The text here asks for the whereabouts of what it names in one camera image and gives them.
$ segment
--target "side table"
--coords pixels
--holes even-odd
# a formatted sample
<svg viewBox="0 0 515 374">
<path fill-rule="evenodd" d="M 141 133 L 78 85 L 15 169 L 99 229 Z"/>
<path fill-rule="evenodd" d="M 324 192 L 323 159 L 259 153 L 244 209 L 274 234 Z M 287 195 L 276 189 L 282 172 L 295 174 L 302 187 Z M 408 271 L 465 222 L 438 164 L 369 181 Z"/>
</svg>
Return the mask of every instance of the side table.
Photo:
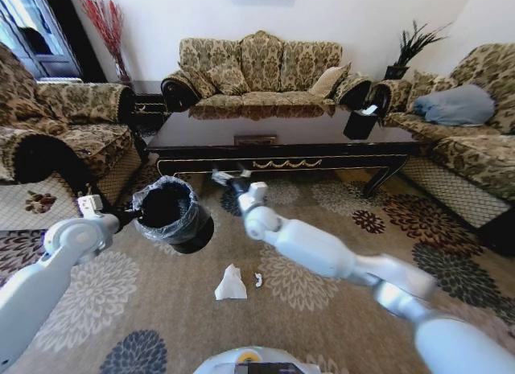
<svg viewBox="0 0 515 374">
<path fill-rule="evenodd" d="M 147 141 L 161 129 L 170 113 L 161 93 L 161 81 L 134 80 L 131 84 L 136 94 L 134 119 L 138 131 Z"/>
</svg>

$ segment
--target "sofa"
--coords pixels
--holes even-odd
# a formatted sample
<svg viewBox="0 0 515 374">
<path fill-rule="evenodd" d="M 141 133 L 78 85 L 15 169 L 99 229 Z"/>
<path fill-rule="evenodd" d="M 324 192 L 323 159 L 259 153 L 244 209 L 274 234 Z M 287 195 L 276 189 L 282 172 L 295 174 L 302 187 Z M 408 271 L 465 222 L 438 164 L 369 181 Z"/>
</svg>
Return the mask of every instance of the sofa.
<svg viewBox="0 0 515 374">
<path fill-rule="evenodd" d="M 406 112 L 408 80 L 384 80 L 375 87 L 387 125 L 401 126 L 434 145 L 412 158 L 402 173 L 502 247 L 512 243 L 515 222 L 515 43 L 475 48 L 449 76 L 476 84 L 495 101 L 495 113 L 477 127 L 433 125 Z"/>
<path fill-rule="evenodd" d="M 115 204 L 142 163 L 133 107 L 119 84 L 37 83 L 0 44 L 0 230 L 49 228 L 91 192 Z"/>
<path fill-rule="evenodd" d="M 371 82 L 359 73 L 341 78 L 327 99 L 307 91 L 326 69 L 338 66 L 341 58 L 342 47 L 337 43 L 287 42 L 264 31 L 242 40 L 183 39 L 179 64 L 207 72 L 232 62 L 250 91 L 202 97 L 183 70 L 165 78 L 161 87 L 168 111 L 190 109 L 190 115 L 199 119 L 316 117 L 333 113 L 335 105 L 359 109 L 367 96 Z"/>
</svg>

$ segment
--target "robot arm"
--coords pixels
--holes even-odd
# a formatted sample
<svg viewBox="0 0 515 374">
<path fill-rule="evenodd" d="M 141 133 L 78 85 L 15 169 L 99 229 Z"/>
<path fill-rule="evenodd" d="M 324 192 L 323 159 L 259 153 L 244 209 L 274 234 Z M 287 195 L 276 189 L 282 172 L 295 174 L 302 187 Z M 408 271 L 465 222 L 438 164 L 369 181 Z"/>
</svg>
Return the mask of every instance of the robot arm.
<svg viewBox="0 0 515 374">
<path fill-rule="evenodd" d="M 249 237 L 273 245 L 314 273 L 371 286 L 377 302 L 412 323 L 415 347 L 432 372 L 515 373 L 515 358 L 504 348 L 471 324 L 430 308 L 435 289 L 430 274 L 389 255 L 356 255 L 337 237 L 265 207 L 265 193 L 264 183 L 253 183 L 239 193 Z"/>
<path fill-rule="evenodd" d="M 13 275 L 0 290 L 0 372 L 25 351 L 70 285 L 72 267 L 107 249 L 120 222 L 100 213 L 98 196 L 79 198 L 83 219 L 63 220 L 48 229 L 46 253 Z"/>
</svg>

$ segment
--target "floral rug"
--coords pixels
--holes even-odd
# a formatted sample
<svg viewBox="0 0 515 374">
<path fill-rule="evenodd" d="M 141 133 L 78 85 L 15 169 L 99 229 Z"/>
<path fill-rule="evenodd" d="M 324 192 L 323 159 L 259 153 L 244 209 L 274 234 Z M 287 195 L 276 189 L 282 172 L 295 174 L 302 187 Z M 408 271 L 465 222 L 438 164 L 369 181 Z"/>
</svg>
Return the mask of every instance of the floral rug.
<svg viewBox="0 0 515 374">
<path fill-rule="evenodd" d="M 398 177 L 372 199 L 364 171 L 255 174 L 267 204 L 338 236 L 363 255 L 389 253 L 438 279 L 434 306 L 475 324 L 515 353 L 515 261 L 496 255 L 445 208 Z M 152 166 L 132 191 L 157 179 Z M 315 276 L 245 235 L 234 194 L 185 175 L 211 212 L 215 233 L 181 255 L 131 224 L 72 284 L 32 344 L 8 371 L 191 373 L 209 356 L 261 345 L 289 351 L 322 372 L 425 373 L 408 323 L 369 288 Z M 130 191 L 122 203 L 129 201 Z M 0 232 L 0 284 L 38 259 L 43 231 Z M 247 300 L 217 302 L 225 268 L 241 269 Z M 254 273 L 264 285 L 254 286 Z"/>
</svg>

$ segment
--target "black coffee table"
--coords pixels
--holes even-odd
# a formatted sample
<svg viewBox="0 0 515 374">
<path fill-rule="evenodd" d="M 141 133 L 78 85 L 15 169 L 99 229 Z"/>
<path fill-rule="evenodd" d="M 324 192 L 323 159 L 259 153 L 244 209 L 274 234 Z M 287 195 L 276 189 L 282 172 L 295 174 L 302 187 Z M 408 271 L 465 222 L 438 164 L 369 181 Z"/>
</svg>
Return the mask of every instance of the black coffee table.
<svg viewBox="0 0 515 374">
<path fill-rule="evenodd" d="M 146 148 L 159 155 L 162 175 L 219 171 L 306 171 L 379 168 L 363 194 L 371 196 L 412 154 L 430 142 L 398 127 L 337 107 L 319 117 L 202 119 L 173 113 Z"/>
</svg>

